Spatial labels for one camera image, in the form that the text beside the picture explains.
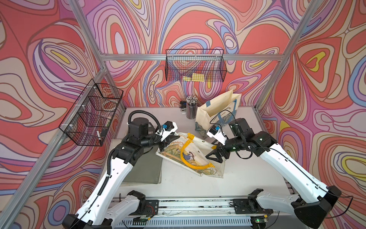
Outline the white yellow-handled bag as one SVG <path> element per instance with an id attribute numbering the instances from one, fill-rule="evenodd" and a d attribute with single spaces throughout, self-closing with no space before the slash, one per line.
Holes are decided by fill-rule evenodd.
<path id="1" fill-rule="evenodd" d="M 218 163 L 206 158 L 206 155 L 216 149 L 216 145 L 204 141 L 191 133 L 177 133 L 172 143 L 156 155 L 170 161 L 199 176 L 223 178 L 225 163 Z"/>

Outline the olive green canvas bag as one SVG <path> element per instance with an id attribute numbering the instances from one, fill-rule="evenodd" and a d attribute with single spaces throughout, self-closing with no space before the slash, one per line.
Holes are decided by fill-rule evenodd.
<path id="1" fill-rule="evenodd" d="M 123 186 L 138 186 L 161 183 L 162 158 L 156 155 L 158 146 L 142 155 L 131 172 L 123 180 Z"/>

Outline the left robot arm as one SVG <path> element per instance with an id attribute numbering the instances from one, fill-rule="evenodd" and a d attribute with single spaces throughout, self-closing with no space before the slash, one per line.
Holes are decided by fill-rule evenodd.
<path id="1" fill-rule="evenodd" d="M 131 191 L 118 204 L 110 207 L 121 183 L 130 173 L 138 159 L 149 149 L 158 146 L 163 150 L 179 138 L 178 126 L 167 121 L 160 124 L 150 112 L 132 111 L 128 116 L 128 131 L 121 143 L 107 157 L 104 179 L 78 209 L 68 214 L 62 226 L 65 229 L 113 229 L 132 213 L 142 213 L 146 208 L 146 197 L 138 191 Z"/>

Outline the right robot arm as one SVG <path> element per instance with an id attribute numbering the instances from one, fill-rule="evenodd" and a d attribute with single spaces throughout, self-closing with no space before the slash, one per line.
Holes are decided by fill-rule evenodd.
<path id="1" fill-rule="evenodd" d="M 252 191 L 244 204 L 239 199 L 233 200 L 237 213 L 248 209 L 252 213 L 279 211 L 296 216 L 303 224 L 318 229 L 342 192 L 336 186 L 327 186 L 301 167 L 292 159 L 278 142 L 267 132 L 254 133 L 244 118 L 229 123 L 233 138 L 228 138 L 218 124 L 213 124 L 207 131 L 218 143 L 206 158 L 223 163 L 232 152 L 246 150 L 252 156 L 261 158 L 271 165 L 297 191 L 293 195 L 277 195 L 264 192 L 263 189 Z"/>

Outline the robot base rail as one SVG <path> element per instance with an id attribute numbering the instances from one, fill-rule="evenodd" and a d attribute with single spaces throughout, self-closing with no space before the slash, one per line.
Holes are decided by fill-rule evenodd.
<path id="1" fill-rule="evenodd" d="M 295 216 L 277 210 L 251 210 L 246 197 L 113 198 L 97 226 L 80 214 L 87 229 L 249 228 L 306 229 Z"/>

